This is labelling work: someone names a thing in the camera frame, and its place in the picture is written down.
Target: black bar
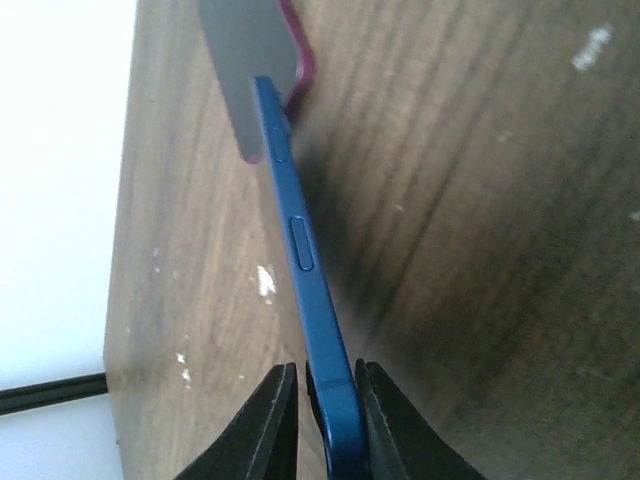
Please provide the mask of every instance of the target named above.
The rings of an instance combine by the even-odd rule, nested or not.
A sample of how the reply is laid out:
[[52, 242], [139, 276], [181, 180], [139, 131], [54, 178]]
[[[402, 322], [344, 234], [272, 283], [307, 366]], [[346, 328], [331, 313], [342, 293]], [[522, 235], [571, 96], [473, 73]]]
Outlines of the black bar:
[[0, 415], [107, 393], [104, 373], [0, 391]]

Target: smartphone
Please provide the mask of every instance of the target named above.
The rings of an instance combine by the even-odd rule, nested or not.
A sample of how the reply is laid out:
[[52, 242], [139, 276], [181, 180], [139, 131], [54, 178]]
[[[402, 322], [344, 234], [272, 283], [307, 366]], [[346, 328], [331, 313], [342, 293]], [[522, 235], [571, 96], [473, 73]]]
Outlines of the smartphone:
[[261, 158], [250, 79], [270, 77], [292, 120], [311, 86], [315, 62], [290, 0], [200, 0], [200, 23], [245, 161]]
[[364, 422], [289, 147], [290, 127], [270, 78], [254, 78], [253, 93], [266, 152], [265, 161], [255, 168], [265, 241], [276, 275], [274, 305], [283, 329], [302, 326], [312, 382], [307, 388], [315, 391], [329, 478], [364, 479]]

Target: white background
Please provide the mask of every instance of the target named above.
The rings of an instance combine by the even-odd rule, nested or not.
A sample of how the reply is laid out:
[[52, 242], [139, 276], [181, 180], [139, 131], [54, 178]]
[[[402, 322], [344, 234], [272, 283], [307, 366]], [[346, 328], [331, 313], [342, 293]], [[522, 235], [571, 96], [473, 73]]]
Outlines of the white background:
[[[104, 370], [134, 16], [134, 0], [0, 3], [0, 390]], [[32, 442], [0, 447], [2, 478], [120, 478], [99, 468], [117, 460], [108, 397], [82, 402], [0, 417], [0, 438]], [[111, 473], [7, 469], [35, 451]]]

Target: power button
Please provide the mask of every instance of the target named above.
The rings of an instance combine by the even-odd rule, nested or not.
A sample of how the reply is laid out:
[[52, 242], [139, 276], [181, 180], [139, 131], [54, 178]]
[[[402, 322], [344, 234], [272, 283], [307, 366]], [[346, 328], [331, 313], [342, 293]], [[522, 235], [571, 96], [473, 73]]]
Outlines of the power button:
[[298, 265], [305, 272], [313, 269], [313, 255], [311, 255], [311, 245], [309, 244], [309, 235], [304, 220], [300, 217], [291, 217], [289, 220], [291, 227], [291, 235], [298, 256]]

